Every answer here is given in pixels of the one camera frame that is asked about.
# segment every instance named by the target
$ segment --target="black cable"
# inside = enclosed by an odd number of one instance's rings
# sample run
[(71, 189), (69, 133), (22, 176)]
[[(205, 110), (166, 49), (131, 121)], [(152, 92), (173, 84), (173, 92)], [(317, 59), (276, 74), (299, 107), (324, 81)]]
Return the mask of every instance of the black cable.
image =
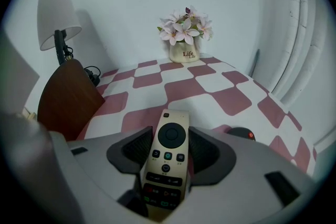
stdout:
[(74, 58), (73, 57), (74, 56), (73, 55), (73, 49), (71, 47), (65, 45), (65, 47), (63, 48), (63, 52), (64, 52), (64, 55), (65, 55), (65, 58), (66, 58), (67, 61)]
[(95, 67), (95, 66), (89, 66), (89, 67), (94, 67), (94, 68), (97, 68), (97, 69), (98, 69), (98, 71), (99, 71), (99, 75), (98, 75), (98, 76), (100, 76), (100, 69), (99, 69), (98, 67)]

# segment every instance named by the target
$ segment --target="black object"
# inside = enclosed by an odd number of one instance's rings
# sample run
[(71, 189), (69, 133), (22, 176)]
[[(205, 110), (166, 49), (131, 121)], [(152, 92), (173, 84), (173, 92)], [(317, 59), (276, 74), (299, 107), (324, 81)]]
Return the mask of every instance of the black object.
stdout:
[(180, 203), (181, 192), (178, 189), (164, 188), (146, 183), (143, 186), (145, 203), (157, 207), (175, 209)]
[(78, 155), (80, 153), (84, 153), (88, 151), (85, 147), (81, 146), (81, 147), (78, 147), (78, 148), (74, 148), (71, 150), (72, 154), (75, 156), (75, 155)]
[(60, 30), (55, 30), (54, 41), (55, 41), (55, 48), (56, 48), (56, 54), (57, 54), (59, 65), (61, 65), (62, 63), (66, 61), (64, 52), (63, 52), (63, 48), (66, 47), (66, 44), (64, 41), (64, 38), (65, 38), (64, 35), (66, 36), (65, 30), (63, 33)]
[(250, 72), (249, 72), (249, 77), (253, 77), (253, 74), (254, 74), (254, 71), (256, 69), (256, 66), (257, 66), (257, 62), (259, 60), (259, 56), (260, 56), (260, 49), (257, 50), (256, 52), (256, 55), (254, 56), (254, 60), (253, 60), (253, 64), (252, 64), (252, 67), (250, 69)]
[(100, 70), (99, 70), (99, 75), (96, 75), (96, 74), (93, 74), (93, 72), (89, 69), (87, 69), (87, 67), (84, 68), (85, 69), (85, 72), (86, 74), (88, 75), (89, 79), (92, 81), (93, 85), (97, 87), (97, 85), (99, 84), (100, 82)]
[(172, 159), (172, 154), (170, 152), (165, 152), (164, 159), (167, 159), (169, 161), (170, 159)]
[(184, 162), (184, 154), (178, 154), (178, 155), (176, 156), (176, 160), (177, 160), (178, 162)]
[(160, 151), (153, 150), (152, 157), (159, 158), (160, 157)]
[(117, 202), (143, 217), (148, 217), (148, 210), (141, 200), (141, 195), (133, 189), (126, 191)]
[(119, 172), (138, 174), (149, 156), (152, 136), (153, 127), (148, 126), (110, 146), (106, 157)]
[(272, 172), (265, 177), (284, 207), (300, 196), (281, 172)]
[(231, 135), (234, 135), (234, 136), (250, 139), (250, 140), (253, 140), (253, 141), (256, 140), (256, 138), (254, 136), (254, 133), (251, 130), (249, 130), (248, 128), (236, 127), (236, 128), (230, 129), (227, 133), (231, 134)]
[(171, 185), (171, 186), (176, 186), (176, 187), (182, 186), (182, 179), (179, 177), (163, 176), (163, 175), (158, 175), (158, 174), (148, 172), (146, 174), (146, 179), (149, 181)]
[(189, 127), (189, 150), (195, 173), (191, 186), (217, 184), (236, 164), (236, 153), (228, 144), (194, 127)]
[(164, 164), (162, 165), (161, 170), (165, 173), (168, 173), (170, 171), (170, 166), (168, 164)]
[[(57, 54), (57, 59), (59, 62), (59, 65), (63, 64), (66, 60), (70, 60), (73, 59), (74, 55), (73, 55), (73, 49), (68, 47), (65, 44), (64, 39), (67, 36), (67, 32), (65, 30), (55, 30), (54, 33), (54, 41), (55, 41), (55, 48), (56, 48), (56, 54)], [(90, 67), (94, 67), (97, 68), (99, 70), (99, 75), (93, 74), (92, 71), (90, 71), (88, 68)], [(84, 68), (89, 79), (92, 81), (94, 86), (97, 86), (100, 82), (100, 69), (98, 67), (95, 66), (88, 66)]]
[(164, 124), (158, 132), (158, 139), (164, 147), (177, 148), (185, 141), (184, 128), (177, 123)]

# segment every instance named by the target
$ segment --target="remote control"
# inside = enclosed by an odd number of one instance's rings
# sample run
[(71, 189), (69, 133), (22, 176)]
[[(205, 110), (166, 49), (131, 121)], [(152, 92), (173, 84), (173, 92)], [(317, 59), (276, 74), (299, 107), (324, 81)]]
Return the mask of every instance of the remote control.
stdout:
[(149, 217), (175, 209), (184, 199), (188, 165), (187, 111), (164, 109), (143, 174)]

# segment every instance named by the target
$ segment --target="white lampshade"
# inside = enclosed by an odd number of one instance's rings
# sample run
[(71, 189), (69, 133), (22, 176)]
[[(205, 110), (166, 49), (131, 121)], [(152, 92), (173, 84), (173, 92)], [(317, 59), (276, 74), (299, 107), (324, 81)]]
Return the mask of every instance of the white lampshade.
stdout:
[(82, 30), (71, 0), (38, 0), (37, 31), (40, 50), (55, 46), (55, 30), (66, 30), (65, 40)]

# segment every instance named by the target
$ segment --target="white wall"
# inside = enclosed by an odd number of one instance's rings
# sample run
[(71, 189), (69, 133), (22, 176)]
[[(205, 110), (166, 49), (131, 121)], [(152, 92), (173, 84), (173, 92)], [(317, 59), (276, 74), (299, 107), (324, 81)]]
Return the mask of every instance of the white wall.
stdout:
[(269, 88), (284, 56), (290, 0), (262, 0), (262, 2), (264, 12), (257, 44), (260, 56), (253, 78)]
[(0, 44), (0, 111), (22, 113), (38, 74), (15, 50), (3, 29), (0, 29)]
[(324, 48), (317, 67), (301, 95), (290, 107), (317, 142), (336, 125), (336, 17), (328, 7), (328, 24)]
[(328, 148), (317, 154), (313, 179), (318, 182), (329, 176), (330, 170), (335, 165), (335, 160), (336, 142), (334, 141)]
[(316, 19), (316, 0), (307, 0), (307, 3), (301, 3), (301, 5), (304, 5), (304, 4), (306, 4), (308, 8), (306, 14), (300, 14), (300, 19), (304, 15), (307, 16), (307, 25), (306, 25), (306, 31), (304, 34), (304, 39), (302, 40), (300, 38), (297, 38), (298, 40), (302, 41), (302, 46), (301, 46), (299, 55), (296, 58), (295, 66), (290, 72), (290, 75), (287, 81), (285, 82), (285, 84), (283, 84), (281, 90), (277, 91), (278, 92), (277, 94), (273, 93), (279, 100), (281, 100), (285, 96), (285, 94), (288, 92), (288, 90), (290, 89), (294, 81), (296, 80), (303, 66), (303, 63), (305, 62), (305, 59), (307, 57), (307, 54), (308, 54), (308, 51), (309, 51), (309, 48), (312, 42), (312, 36), (314, 33), (315, 19)]
[[(83, 30), (68, 45), (83, 66), (109, 69), (167, 57), (158, 37), (159, 18), (194, 5), (213, 20), (208, 52), (242, 71), (249, 68), (259, 27), (259, 0), (72, 0)], [(37, 0), (13, 0), (3, 22), (16, 49), (40, 75), (27, 107), (37, 111), (45, 83), (57, 68), (55, 49), (40, 51)]]

